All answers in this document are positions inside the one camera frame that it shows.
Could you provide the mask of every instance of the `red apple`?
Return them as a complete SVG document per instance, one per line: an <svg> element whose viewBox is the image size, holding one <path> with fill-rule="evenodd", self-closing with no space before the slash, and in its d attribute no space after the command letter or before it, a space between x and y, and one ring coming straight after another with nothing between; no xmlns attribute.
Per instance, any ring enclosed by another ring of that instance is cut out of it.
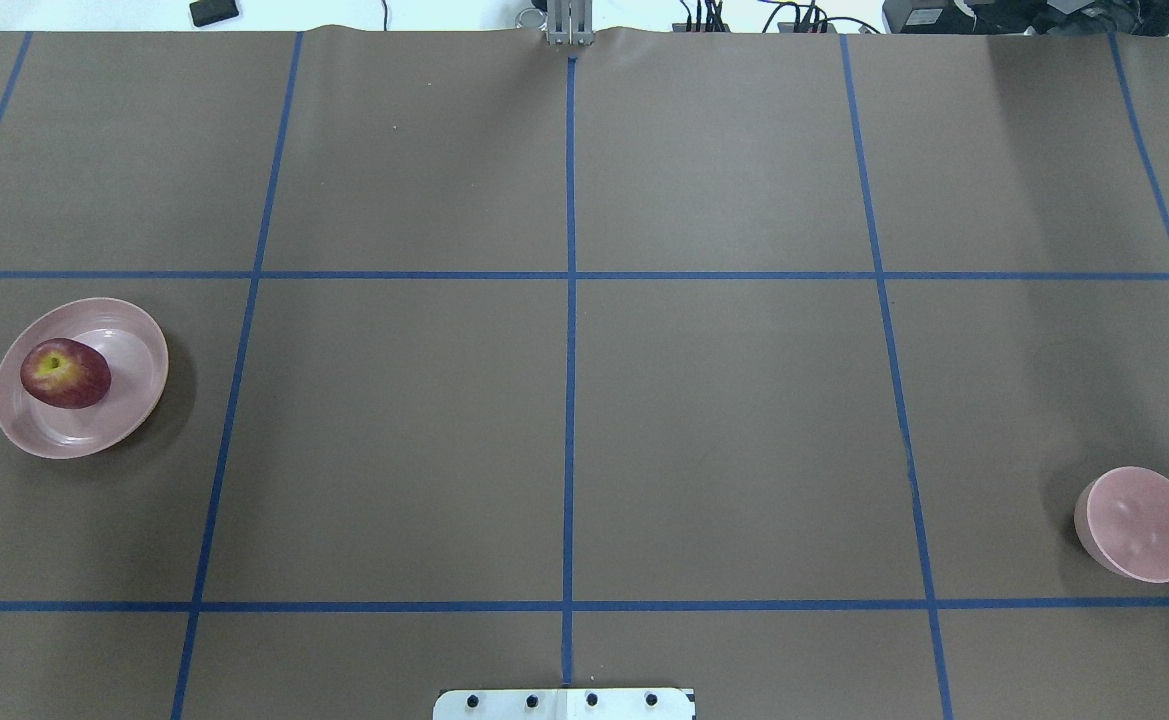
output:
<svg viewBox="0 0 1169 720"><path fill-rule="evenodd" d="M20 364L20 383L47 406L79 410L95 406L113 383L108 360L95 347L54 337L32 348Z"/></svg>

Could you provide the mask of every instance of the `pink plate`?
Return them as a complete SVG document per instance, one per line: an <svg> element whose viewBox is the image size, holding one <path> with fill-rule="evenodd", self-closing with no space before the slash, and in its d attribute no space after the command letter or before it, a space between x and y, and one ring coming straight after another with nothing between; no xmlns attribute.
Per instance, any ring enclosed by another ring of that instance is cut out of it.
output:
<svg viewBox="0 0 1169 720"><path fill-rule="evenodd" d="M1151 470L1100 475L1073 510L1082 546L1123 579L1169 583L1169 480Z"/></svg>
<svg viewBox="0 0 1169 720"><path fill-rule="evenodd" d="M108 360L113 383L98 404L62 410L34 400L20 383L20 364L37 342L67 337ZM20 333L0 365L0 427L11 442L62 461L116 445L158 406L167 383L167 338L144 310L113 297L60 305Z"/></svg>

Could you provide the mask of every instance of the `label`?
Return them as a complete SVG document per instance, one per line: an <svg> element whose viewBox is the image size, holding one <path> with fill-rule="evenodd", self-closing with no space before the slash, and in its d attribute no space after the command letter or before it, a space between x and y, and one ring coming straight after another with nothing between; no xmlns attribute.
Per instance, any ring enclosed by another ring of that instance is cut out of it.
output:
<svg viewBox="0 0 1169 720"><path fill-rule="evenodd" d="M913 11L908 14L908 19L904 20L905 26L933 26L940 22L940 14L945 13L945 8L931 8L927 11Z"/></svg>

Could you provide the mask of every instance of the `white bracket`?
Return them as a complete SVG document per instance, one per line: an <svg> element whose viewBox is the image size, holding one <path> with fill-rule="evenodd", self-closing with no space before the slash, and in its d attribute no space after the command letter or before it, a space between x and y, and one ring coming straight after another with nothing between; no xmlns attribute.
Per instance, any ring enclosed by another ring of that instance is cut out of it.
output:
<svg viewBox="0 0 1169 720"><path fill-rule="evenodd" d="M549 46L593 46L593 0L548 0Z"/></svg>
<svg viewBox="0 0 1169 720"><path fill-rule="evenodd" d="M450 691L433 720L696 720L696 692L683 688Z"/></svg>

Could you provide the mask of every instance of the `white background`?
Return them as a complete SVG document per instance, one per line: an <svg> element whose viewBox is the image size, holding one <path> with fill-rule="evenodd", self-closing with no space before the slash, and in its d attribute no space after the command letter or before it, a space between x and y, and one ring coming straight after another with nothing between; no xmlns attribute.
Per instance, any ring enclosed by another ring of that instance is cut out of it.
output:
<svg viewBox="0 0 1169 720"><path fill-rule="evenodd" d="M389 29L500 29L514 27L517 12L530 0L388 0ZM694 8L694 0L689 0ZM343 25L379 29L379 0L237 0L240 18L203 32L233 29L309 29ZM852 15L885 29L881 0L821 0L830 15ZM726 0L732 32L761 32L772 6L756 0ZM793 11L780 13L791 19ZM624 26L666 32L685 19L677 0L594 0L593 27ZM855 23L841 23L853 32ZM192 32L188 0L0 0L0 29L126 29L126 32Z"/></svg>

